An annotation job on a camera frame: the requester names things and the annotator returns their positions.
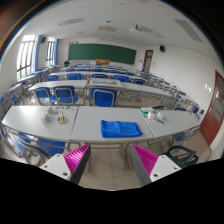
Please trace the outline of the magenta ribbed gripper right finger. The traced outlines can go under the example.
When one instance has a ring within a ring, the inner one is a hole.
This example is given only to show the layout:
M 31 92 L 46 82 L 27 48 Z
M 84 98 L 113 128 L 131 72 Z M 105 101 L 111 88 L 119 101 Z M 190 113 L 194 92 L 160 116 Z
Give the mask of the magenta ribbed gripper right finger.
M 146 186 L 180 170 L 180 167 L 166 155 L 157 156 L 136 144 L 132 146 L 131 154 L 141 186 Z

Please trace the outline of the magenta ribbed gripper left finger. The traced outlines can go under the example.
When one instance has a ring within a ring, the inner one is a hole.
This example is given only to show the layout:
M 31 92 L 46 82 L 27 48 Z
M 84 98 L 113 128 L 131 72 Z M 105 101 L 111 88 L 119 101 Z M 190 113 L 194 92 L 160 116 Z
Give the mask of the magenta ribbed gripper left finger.
M 79 184 L 90 154 L 91 147 L 86 144 L 65 155 L 54 155 L 41 166 L 41 169 L 74 184 Z

